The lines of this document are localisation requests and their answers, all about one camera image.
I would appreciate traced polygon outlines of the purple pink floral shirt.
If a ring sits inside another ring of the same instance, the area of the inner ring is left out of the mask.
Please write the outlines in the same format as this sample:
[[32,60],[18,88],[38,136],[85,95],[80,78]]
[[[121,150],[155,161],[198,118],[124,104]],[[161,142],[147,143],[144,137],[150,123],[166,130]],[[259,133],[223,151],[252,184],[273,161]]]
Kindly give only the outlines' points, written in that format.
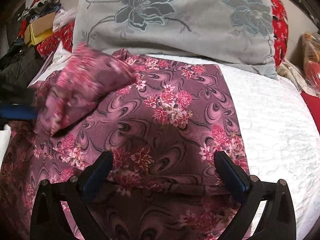
[[67,67],[33,85],[35,122],[12,122],[1,166],[1,220],[29,238],[39,183],[79,175],[104,151],[113,168],[89,208],[112,239],[217,239],[239,206],[214,153],[248,170],[234,103],[217,64],[113,56],[135,71],[121,89],[104,57],[80,46]]

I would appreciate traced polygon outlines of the white paper sheet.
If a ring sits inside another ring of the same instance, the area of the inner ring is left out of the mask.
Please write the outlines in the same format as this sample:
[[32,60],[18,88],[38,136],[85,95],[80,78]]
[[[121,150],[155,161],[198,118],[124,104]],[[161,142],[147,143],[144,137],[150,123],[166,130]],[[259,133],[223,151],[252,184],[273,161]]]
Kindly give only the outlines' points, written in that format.
[[70,57],[71,52],[66,50],[63,47],[63,43],[60,42],[56,51],[50,53],[39,72],[29,83],[28,87],[34,85],[35,83],[37,83],[37,81],[45,81],[46,78],[55,71],[63,70]]

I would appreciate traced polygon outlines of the doll in plastic bag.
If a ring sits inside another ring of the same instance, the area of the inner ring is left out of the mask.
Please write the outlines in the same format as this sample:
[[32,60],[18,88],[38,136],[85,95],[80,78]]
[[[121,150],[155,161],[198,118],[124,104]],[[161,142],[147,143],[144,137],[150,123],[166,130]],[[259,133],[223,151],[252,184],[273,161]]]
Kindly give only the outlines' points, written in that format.
[[319,55],[320,44],[318,33],[302,35],[303,69],[307,83],[319,93]]

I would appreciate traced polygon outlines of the yellow cardboard box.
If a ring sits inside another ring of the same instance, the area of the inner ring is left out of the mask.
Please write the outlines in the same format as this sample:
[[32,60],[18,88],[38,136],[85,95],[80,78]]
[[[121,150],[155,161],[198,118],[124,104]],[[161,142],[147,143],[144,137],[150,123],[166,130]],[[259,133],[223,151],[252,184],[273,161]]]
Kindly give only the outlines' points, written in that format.
[[24,33],[24,43],[36,46],[53,34],[53,20],[56,13],[52,12],[31,22]]

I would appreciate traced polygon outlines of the white plastic bag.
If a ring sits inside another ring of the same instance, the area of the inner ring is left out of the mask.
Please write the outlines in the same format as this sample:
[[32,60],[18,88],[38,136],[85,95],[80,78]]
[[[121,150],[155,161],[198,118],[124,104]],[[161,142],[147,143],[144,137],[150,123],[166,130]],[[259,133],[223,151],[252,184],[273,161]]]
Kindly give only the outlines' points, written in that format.
[[65,10],[61,8],[55,15],[53,20],[54,28],[61,28],[67,25],[69,22],[75,20],[77,10],[75,8]]

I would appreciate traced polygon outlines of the white quilted bedspread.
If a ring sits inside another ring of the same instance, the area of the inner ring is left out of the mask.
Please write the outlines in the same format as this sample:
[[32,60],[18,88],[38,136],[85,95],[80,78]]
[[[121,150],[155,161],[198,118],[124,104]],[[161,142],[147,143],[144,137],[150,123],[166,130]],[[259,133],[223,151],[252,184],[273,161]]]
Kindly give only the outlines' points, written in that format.
[[[289,81],[273,80],[243,70],[200,59],[150,57],[188,64],[217,64],[231,94],[249,174],[289,185],[296,216],[296,237],[303,239],[319,218],[319,132],[302,96]],[[100,96],[108,88],[127,84],[122,76],[106,70],[111,83],[100,85]]]

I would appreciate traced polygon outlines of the dark olive jacket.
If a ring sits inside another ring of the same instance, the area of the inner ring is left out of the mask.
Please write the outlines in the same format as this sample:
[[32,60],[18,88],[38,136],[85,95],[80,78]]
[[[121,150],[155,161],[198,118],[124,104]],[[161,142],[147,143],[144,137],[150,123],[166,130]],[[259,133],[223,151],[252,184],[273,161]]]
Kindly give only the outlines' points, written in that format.
[[31,101],[35,89],[29,88],[44,59],[35,47],[21,46],[1,58],[1,101],[23,104]]

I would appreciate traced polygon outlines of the red cloth at bedside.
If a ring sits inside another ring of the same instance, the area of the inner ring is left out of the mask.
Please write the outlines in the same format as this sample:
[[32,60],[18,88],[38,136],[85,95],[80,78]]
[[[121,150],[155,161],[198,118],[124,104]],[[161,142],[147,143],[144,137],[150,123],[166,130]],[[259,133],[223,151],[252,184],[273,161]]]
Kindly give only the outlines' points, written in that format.
[[320,99],[306,94],[305,92],[301,92],[301,96],[313,117],[318,132],[320,133]]

